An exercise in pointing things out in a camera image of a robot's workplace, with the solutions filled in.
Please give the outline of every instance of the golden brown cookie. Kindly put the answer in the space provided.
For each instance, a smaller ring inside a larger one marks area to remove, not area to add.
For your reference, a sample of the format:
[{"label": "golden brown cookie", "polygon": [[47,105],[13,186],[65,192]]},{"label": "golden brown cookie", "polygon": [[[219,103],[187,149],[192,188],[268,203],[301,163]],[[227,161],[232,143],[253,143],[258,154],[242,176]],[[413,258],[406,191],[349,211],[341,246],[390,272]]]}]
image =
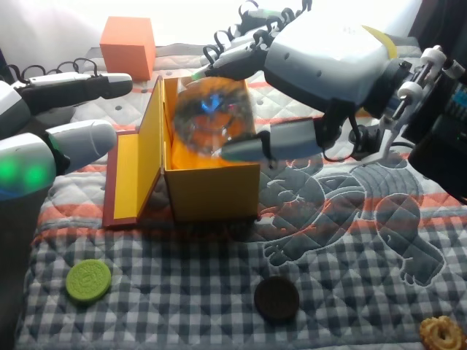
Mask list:
[{"label": "golden brown cookie", "polygon": [[420,337],[427,350],[467,349],[466,336],[448,316],[423,320]]}]

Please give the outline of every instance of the quilted mat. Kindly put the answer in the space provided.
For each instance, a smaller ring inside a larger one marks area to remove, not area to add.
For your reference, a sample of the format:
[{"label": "quilted mat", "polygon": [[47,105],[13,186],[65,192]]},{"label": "quilted mat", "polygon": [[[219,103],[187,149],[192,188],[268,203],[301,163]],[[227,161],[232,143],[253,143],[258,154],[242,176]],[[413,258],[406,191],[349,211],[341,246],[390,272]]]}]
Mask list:
[{"label": "quilted mat", "polygon": [[[407,46],[399,53],[420,55]],[[197,67],[198,54],[157,57],[153,81],[79,106],[74,120],[134,128],[157,75]],[[248,85],[258,129],[319,114],[262,74]],[[330,155],[348,152],[335,149]],[[264,168],[254,223],[175,227],[161,182],[141,228],[108,231],[107,159],[58,177],[32,244],[17,350],[409,350],[422,348],[427,317],[447,315],[467,330],[467,210],[417,173],[406,149],[397,151],[365,167],[318,155]],[[109,266],[112,283],[81,306],[66,294],[65,278],[90,258]],[[300,295],[295,320],[282,326],[265,322],[253,302],[260,281],[277,275]]]}]

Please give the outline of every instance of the checkered fabric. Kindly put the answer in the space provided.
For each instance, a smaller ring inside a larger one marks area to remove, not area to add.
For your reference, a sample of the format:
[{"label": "checkered fabric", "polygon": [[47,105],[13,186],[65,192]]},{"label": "checkered fabric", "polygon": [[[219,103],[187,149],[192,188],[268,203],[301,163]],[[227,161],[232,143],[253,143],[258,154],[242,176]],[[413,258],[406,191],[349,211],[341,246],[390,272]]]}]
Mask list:
[{"label": "checkered fabric", "polygon": [[[158,58],[156,74],[186,74],[198,59]],[[80,106],[74,119],[132,128],[153,84]],[[317,114],[261,74],[249,85],[258,129]],[[331,155],[348,152],[341,146]],[[176,230],[163,182],[144,228],[115,232],[101,229],[106,158],[57,178],[32,244],[17,350],[412,350],[422,349],[424,318],[447,315],[467,330],[467,211],[400,151],[366,167],[315,156],[263,169],[258,221]],[[109,266],[111,287],[78,305],[65,278],[91,258]],[[253,302],[260,281],[277,275],[300,295],[282,326]]]}]

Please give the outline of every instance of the open box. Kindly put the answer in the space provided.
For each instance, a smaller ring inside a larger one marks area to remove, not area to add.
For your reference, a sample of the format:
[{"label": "open box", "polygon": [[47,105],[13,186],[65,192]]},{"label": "open box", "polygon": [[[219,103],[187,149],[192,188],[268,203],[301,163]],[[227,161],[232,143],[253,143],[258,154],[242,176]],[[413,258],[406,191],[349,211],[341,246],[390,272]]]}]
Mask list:
[{"label": "open box", "polygon": [[134,225],[161,176],[175,221],[218,221],[256,217],[260,166],[172,169],[171,119],[178,78],[158,78],[141,125],[118,133],[109,152],[104,227]]}]

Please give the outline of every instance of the box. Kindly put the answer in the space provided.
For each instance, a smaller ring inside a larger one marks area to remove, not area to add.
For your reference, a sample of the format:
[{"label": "box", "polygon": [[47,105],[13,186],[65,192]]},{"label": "box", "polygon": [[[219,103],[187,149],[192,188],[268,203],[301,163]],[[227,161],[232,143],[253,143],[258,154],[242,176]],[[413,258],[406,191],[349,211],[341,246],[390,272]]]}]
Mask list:
[{"label": "box", "polygon": [[100,45],[109,73],[127,73],[134,80],[151,79],[155,60],[151,19],[109,17]]},{"label": "box", "polygon": [[161,176],[166,180],[175,221],[257,217],[258,164],[171,168],[171,118],[177,84],[177,78],[159,77],[139,129],[118,134],[108,158],[104,227],[136,224]]}]

